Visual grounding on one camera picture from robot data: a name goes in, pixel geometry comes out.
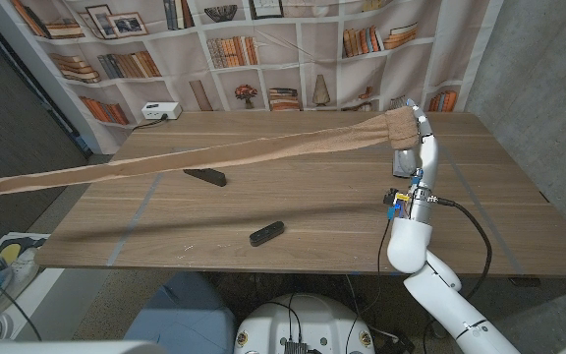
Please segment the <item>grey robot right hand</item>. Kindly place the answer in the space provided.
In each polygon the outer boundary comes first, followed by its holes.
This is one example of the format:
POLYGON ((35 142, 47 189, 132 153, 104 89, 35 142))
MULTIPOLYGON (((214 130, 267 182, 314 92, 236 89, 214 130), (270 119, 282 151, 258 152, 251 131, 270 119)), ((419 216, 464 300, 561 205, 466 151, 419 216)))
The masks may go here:
POLYGON ((393 166, 407 176, 414 176, 415 170, 419 168, 423 172, 420 186, 433 190, 438 168, 437 139, 423 109, 410 98, 406 101, 406 105, 413 110, 416 117, 420 144, 411 149, 396 150, 396 161, 393 166))

